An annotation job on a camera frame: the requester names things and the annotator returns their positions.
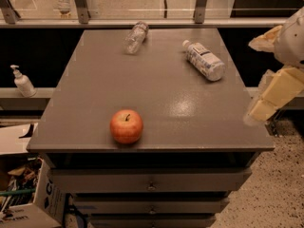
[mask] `glass panel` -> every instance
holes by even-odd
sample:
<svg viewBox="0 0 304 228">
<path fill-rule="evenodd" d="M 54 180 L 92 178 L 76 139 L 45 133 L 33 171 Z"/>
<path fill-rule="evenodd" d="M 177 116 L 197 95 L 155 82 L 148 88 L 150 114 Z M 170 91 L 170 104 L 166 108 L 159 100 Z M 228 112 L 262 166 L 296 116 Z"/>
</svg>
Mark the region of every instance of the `glass panel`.
<svg viewBox="0 0 304 228">
<path fill-rule="evenodd" d="M 92 19 L 193 18 L 196 0 L 86 0 Z"/>
<path fill-rule="evenodd" d="M 77 19 L 74 0 L 10 0 L 24 19 Z"/>
<path fill-rule="evenodd" d="M 206 18 L 289 17 L 303 0 L 207 0 Z"/>
</svg>

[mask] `bottle cap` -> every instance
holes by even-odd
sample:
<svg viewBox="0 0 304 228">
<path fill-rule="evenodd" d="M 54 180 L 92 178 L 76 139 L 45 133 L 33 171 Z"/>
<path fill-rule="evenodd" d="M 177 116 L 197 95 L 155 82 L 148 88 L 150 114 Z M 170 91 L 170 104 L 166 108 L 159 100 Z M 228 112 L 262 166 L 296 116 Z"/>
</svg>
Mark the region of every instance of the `bottle cap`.
<svg viewBox="0 0 304 228">
<path fill-rule="evenodd" d="M 10 66 L 10 68 L 13 69 L 13 74 L 15 75 L 15 78 L 19 78 L 19 77 L 22 76 L 22 73 L 18 69 L 16 69 L 18 67 L 19 66 L 17 66 L 17 65 L 11 65 Z"/>
<path fill-rule="evenodd" d="M 184 48 L 187 48 L 187 45 L 190 43 L 190 41 L 188 41 L 188 40 L 185 40 L 183 43 L 182 43 L 182 46 L 184 47 Z"/>
</svg>

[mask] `cabinet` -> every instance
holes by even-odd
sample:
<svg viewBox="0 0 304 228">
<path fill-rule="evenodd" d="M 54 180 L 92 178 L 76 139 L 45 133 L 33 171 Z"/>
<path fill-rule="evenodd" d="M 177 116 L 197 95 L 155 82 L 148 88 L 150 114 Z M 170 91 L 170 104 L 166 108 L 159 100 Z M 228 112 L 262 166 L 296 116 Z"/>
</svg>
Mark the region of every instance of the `cabinet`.
<svg viewBox="0 0 304 228">
<path fill-rule="evenodd" d="M 216 29 L 151 29 L 137 55 L 124 54 L 127 33 L 84 32 L 28 151 L 95 227 L 210 227 L 271 139 L 243 123 L 250 97 Z M 227 65 L 220 81 L 186 61 L 186 39 Z M 131 145 L 110 136 L 122 108 L 143 119 Z"/>
</svg>

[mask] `white bottle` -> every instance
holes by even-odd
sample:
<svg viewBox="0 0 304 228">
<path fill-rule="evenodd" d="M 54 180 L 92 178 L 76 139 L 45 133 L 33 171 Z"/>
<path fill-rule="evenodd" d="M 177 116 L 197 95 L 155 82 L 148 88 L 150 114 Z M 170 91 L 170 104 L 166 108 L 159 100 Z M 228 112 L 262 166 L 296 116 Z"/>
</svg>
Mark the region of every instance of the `white bottle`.
<svg viewBox="0 0 304 228">
<path fill-rule="evenodd" d="M 22 95 L 24 97 L 33 96 L 37 90 L 32 85 L 31 81 L 29 80 L 29 77 L 27 75 L 23 75 L 19 70 L 16 69 L 19 66 L 12 65 L 10 67 L 13 69 L 13 74 L 15 75 L 14 82 L 16 83 Z"/>
<path fill-rule="evenodd" d="M 225 64 L 210 50 L 200 43 L 185 40 L 187 60 L 194 65 L 208 80 L 217 81 L 225 73 Z"/>
<path fill-rule="evenodd" d="M 135 54 L 141 47 L 144 38 L 149 31 L 149 26 L 143 22 L 138 22 L 125 37 L 125 52 Z"/>
</svg>

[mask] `red apple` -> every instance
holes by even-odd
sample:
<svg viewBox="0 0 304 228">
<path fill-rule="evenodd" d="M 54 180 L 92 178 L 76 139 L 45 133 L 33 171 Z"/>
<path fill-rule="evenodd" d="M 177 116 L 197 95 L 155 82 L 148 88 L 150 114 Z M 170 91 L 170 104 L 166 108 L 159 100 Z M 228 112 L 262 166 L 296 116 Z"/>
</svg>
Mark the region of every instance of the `red apple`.
<svg viewBox="0 0 304 228">
<path fill-rule="evenodd" d="M 118 143 L 134 143 L 142 135 L 143 120 L 131 109 L 116 112 L 110 122 L 111 134 Z"/>
</svg>

